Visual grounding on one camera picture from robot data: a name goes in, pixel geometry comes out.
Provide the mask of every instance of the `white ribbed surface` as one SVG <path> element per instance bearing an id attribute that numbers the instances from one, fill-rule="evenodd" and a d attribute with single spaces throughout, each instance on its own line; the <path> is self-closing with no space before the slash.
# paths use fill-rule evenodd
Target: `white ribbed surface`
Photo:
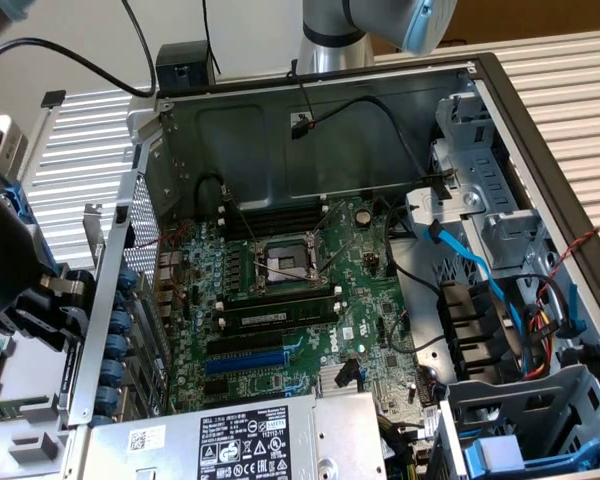
<path id="1" fill-rule="evenodd" d="M 600 32 L 452 47 L 434 55 L 479 51 L 498 56 L 591 221 L 600 227 Z M 54 255 L 74 268 L 91 265 L 82 229 L 84 203 L 105 204 L 108 232 L 120 174 L 131 166 L 131 158 L 124 157 L 130 146 L 129 100 L 119 91 L 67 97 L 28 190 Z"/>
<path id="2" fill-rule="evenodd" d="M 82 227 L 85 203 L 101 203 L 110 229 L 120 175 L 131 168 L 126 126 L 131 97 L 120 91 L 68 96 L 27 197 L 57 261 L 93 266 Z"/>

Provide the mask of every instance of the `wire connector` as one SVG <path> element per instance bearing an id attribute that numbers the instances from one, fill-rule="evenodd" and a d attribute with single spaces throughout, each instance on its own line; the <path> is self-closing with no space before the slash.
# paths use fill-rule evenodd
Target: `wire connector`
<path id="1" fill-rule="evenodd" d="M 544 325 L 540 330 L 536 330 L 535 332 L 531 332 L 529 334 L 529 342 L 533 345 L 534 343 L 541 342 L 545 338 L 553 335 L 560 328 L 558 322 L 552 320 L 548 325 Z"/>
<path id="2" fill-rule="evenodd" d="M 304 137 L 309 130 L 312 130 L 315 125 L 313 120 L 309 118 L 303 118 L 298 123 L 296 123 L 293 127 L 291 127 L 291 140 L 299 140 Z"/>

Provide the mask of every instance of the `blue cable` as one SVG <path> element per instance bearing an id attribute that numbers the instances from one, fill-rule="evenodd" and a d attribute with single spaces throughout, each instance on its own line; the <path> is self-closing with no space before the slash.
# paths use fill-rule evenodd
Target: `blue cable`
<path id="1" fill-rule="evenodd" d="M 431 237 L 429 232 L 426 232 L 426 235 L 429 238 Z M 484 260 L 484 258 L 479 257 L 478 255 L 476 255 L 474 253 L 471 253 L 469 250 L 466 249 L 466 247 L 464 245 L 462 245 L 458 240 L 456 240 L 453 237 L 453 235 L 451 235 L 446 230 L 440 231 L 438 233 L 438 238 L 441 241 L 443 241 L 444 243 L 446 243 L 447 245 L 449 245 L 452 249 L 454 249 L 460 256 L 478 264 L 480 266 L 480 268 L 482 268 L 484 273 L 487 275 L 487 279 L 489 280 L 489 284 L 491 285 L 493 293 L 496 294 L 496 297 L 498 297 L 501 302 L 504 302 L 504 292 L 502 291 L 500 286 L 496 283 L 496 281 L 491 276 L 491 271 L 489 270 L 489 266 L 487 265 L 487 262 Z M 518 330 L 520 335 L 522 335 L 523 326 L 522 326 L 522 320 L 520 319 L 520 315 L 518 315 L 517 310 L 513 307 L 513 305 L 511 303 L 509 303 L 509 310 L 511 312 L 511 317 L 512 317 L 512 320 L 513 320 L 513 323 L 514 323 L 516 329 Z M 528 369 L 528 365 L 527 365 L 527 359 L 524 358 L 524 355 L 523 355 L 522 356 L 522 373 L 526 375 L 528 372 L 529 372 L 529 369 Z"/>

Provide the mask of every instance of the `perforated metal panel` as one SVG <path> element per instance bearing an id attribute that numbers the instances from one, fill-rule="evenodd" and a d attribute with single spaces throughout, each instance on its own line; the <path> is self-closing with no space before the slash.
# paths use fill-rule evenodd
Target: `perforated metal panel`
<path id="1" fill-rule="evenodd" d="M 144 176 L 138 174 L 136 191 L 131 207 L 131 225 L 136 235 L 136 247 L 124 251 L 127 266 L 137 272 L 144 272 L 149 285 L 153 287 L 153 278 L 158 262 L 160 230 L 153 212 L 149 190 Z"/>

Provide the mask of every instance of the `black wire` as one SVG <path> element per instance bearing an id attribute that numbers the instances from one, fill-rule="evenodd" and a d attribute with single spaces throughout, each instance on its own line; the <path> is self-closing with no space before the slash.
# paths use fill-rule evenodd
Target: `black wire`
<path id="1" fill-rule="evenodd" d="M 334 108 L 333 110 L 329 110 L 328 112 L 323 113 L 322 115 L 314 117 L 314 125 L 317 125 L 318 123 L 323 122 L 333 117 L 334 115 L 337 115 L 346 108 L 349 108 L 351 105 L 363 102 L 374 104 L 375 106 L 380 108 L 387 115 L 387 117 L 389 117 L 389 120 L 391 120 L 391 124 L 393 125 L 393 128 L 396 131 L 396 134 L 398 135 L 398 139 L 400 140 L 400 145 L 402 146 L 402 149 L 407 155 L 407 158 L 409 158 L 409 160 L 416 166 L 418 173 L 422 176 L 425 176 L 426 172 L 424 171 L 424 168 L 422 168 L 422 165 L 418 163 L 415 153 L 413 152 L 413 150 L 411 150 L 411 147 L 407 143 L 404 134 L 402 133 L 402 130 L 400 130 L 400 125 L 398 125 L 398 120 L 396 119 L 395 115 L 382 100 L 380 100 L 377 97 L 374 97 L 373 95 L 363 95 L 362 97 L 354 98 L 353 100 L 349 100 L 348 102 L 343 103 L 342 105 Z"/>
<path id="2" fill-rule="evenodd" d="M 202 172 L 196 180 L 196 185 L 193 187 L 193 208 L 198 208 L 198 203 L 200 201 L 200 188 L 202 184 L 207 180 L 215 180 L 222 187 L 225 185 L 224 177 L 217 172 Z"/>
<path id="3" fill-rule="evenodd" d="M 302 80 L 300 80 L 300 77 L 296 73 L 297 65 L 298 65 L 298 60 L 291 61 L 291 70 L 287 73 L 287 78 L 295 80 L 296 83 L 298 84 L 298 86 L 300 87 L 300 91 L 302 92 L 302 95 L 304 96 L 304 101 L 307 103 L 307 108 L 309 109 L 309 112 L 311 113 L 311 120 L 314 120 L 316 118 L 316 116 L 313 113 L 313 105 L 311 105 L 311 100 L 309 100 L 309 95 L 307 94 L 306 88 L 304 88 L 304 84 L 302 83 Z"/>
<path id="4" fill-rule="evenodd" d="M 524 278 L 537 278 L 540 280 L 543 280 L 545 283 L 548 283 L 549 286 L 551 287 L 551 290 L 553 290 L 553 292 L 556 295 L 556 298 L 558 299 L 558 303 L 560 304 L 560 307 L 562 308 L 562 313 L 564 314 L 565 320 L 570 320 L 571 317 L 569 316 L 569 304 L 567 303 L 567 299 L 565 298 L 564 294 L 562 293 L 562 290 L 560 290 L 560 287 L 558 287 L 558 284 L 556 283 L 556 281 L 547 276 L 547 275 L 542 275 L 539 273 L 522 273 L 520 275 L 511 275 L 510 277 L 505 277 L 502 279 L 498 279 L 498 281 L 516 281 L 516 280 L 521 280 Z M 508 303 L 507 301 L 507 291 L 506 289 L 503 289 L 504 293 L 505 293 L 505 303 Z"/>
<path id="5" fill-rule="evenodd" d="M 407 191 L 402 195 L 398 195 L 398 198 L 396 198 L 396 200 L 391 204 L 391 206 L 389 208 L 389 213 L 387 213 L 387 218 L 386 218 L 385 224 L 384 224 L 384 245 L 385 245 L 385 252 L 386 252 L 387 260 L 389 261 L 389 264 L 393 265 L 396 268 L 396 270 L 398 270 L 400 273 L 402 273 L 407 278 L 410 278 L 414 282 L 418 282 L 420 285 L 427 287 L 429 290 L 431 290 L 433 293 L 435 293 L 435 295 L 437 297 L 439 297 L 440 289 L 438 287 L 436 287 L 435 285 L 427 282 L 426 280 L 414 275 L 413 273 L 408 272 L 407 270 L 405 270 L 402 266 L 400 266 L 398 264 L 396 259 L 393 257 L 393 251 L 391 249 L 391 242 L 389 240 L 389 224 L 391 223 L 391 218 L 393 217 L 393 215 L 396 211 L 396 206 L 398 205 L 398 202 L 400 201 L 401 198 L 404 198 L 404 196 L 407 193 L 418 188 L 418 186 L 420 186 L 422 184 L 422 181 L 425 180 L 426 178 L 428 178 L 428 177 L 423 177 L 420 180 L 416 180 L 415 182 L 413 182 L 407 188 Z"/>
<path id="6" fill-rule="evenodd" d="M 216 67 L 218 74 L 222 75 L 222 72 L 220 71 L 220 65 L 218 65 L 218 60 L 216 59 L 216 54 L 213 53 L 213 48 L 211 48 L 211 34 L 209 33 L 209 18 L 208 18 L 208 12 L 207 12 L 207 0 L 202 0 L 202 16 L 204 18 L 204 34 L 207 37 L 208 53 L 209 53 L 209 55 L 211 55 L 211 61 L 213 62 L 213 65 Z"/>
<path id="7" fill-rule="evenodd" d="M 138 38 L 140 39 L 140 44 L 142 45 L 142 50 L 144 51 L 145 57 L 147 58 L 147 63 L 149 64 L 149 72 L 151 75 L 151 87 L 149 88 L 148 91 L 142 91 L 142 90 L 133 88 L 130 85 L 124 83 L 122 80 L 119 80 L 118 78 L 114 77 L 106 70 L 100 68 L 96 64 L 87 60 L 83 56 L 78 55 L 74 51 L 69 50 L 68 48 L 63 47 L 62 45 L 51 42 L 49 40 L 44 40 L 42 38 L 24 37 L 24 38 L 17 38 L 15 40 L 11 40 L 9 42 L 5 42 L 2 45 L 0 45 L 0 56 L 4 53 L 8 52 L 9 50 L 13 50 L 14 48 L 18 48 L 18 47 L 31 46 L 31 47 L 46 48 L 48 50 L 59 53 L 60 55 L 64 55 L 67 58 L 70 58 L 74 62 L 79 63 L 83 67 L 91 70 L 96 75 L 104 78 L 105 80 L 112 83 L 119 89 L 124 90 L 125 92 L 127 92 L 131 95 L 134 95 L 136 97 L 141 97 L 141 98 L 151 98 L 156 93 L 156 72 L 155 72 L 155 68 L 153 66 L 153 60 L 151 59 L 151 52 L 149 51 L 149 47 L 147 46 L 147 41 L 144 38 L 142 29 L 140 28 L 140 25 L 138 24 L 138 20 L 136 19 L 136 16 L 133 13 L 133 10 L 131 10 L 131 7 L 129 6 L 129 3 L 127 2 L 127 0 L 122 0 L 122 5 L 124 6 L 124 9 L 127 11 L 127 14 L 129 15 L 129 19 L 131 20 L 131 23 L 133 24 L 133 27 L 135 28 L 136 33 L 138 34 Z"/>
<path id="8" fill-rule="evenodd" d="M 398 353 L 404 353 L 407 355 L 418 353 L 420 350 L 424 350 L 425 348 L 430 347 L 434 343 L 445 339 L 444 335 L 438 335 L 437 337 L 432 338 L 428 342 L 423 343 L 419 347 L 414 347 L 414 348 L 398 347 L 395 343 L 393 343 L 393 335 L 394 335 L 394 333 L 396 333 L 396 328 L 398 328 L 399 323 L 400 323 L 400 320 L 396 320 L 396 322 L 391 326 L 391 329 L 389 330 L 389 335 L 387 335 L 387 344 L 389 345 L 389 348 Z"/>
<path id="9" fill-rule="evenodd" d="M 382 203 L 384 203 L 384 206 L 387 207 L 387 209 L 390 211 L 391 204 L 389 202 L 387 202 L 387 200 L 384 197 L 378 197 L 378 198 L 380 199 L 380 201 Z M 398 216 L 398 222 L 400 222 L 400 225 L 402 225 L 402 228 L 404 229 L 405 233 L 409 233 L 411 231 L 411 229 L 406 224 L 406 222 L 402 219 L 402 217 Z"/>

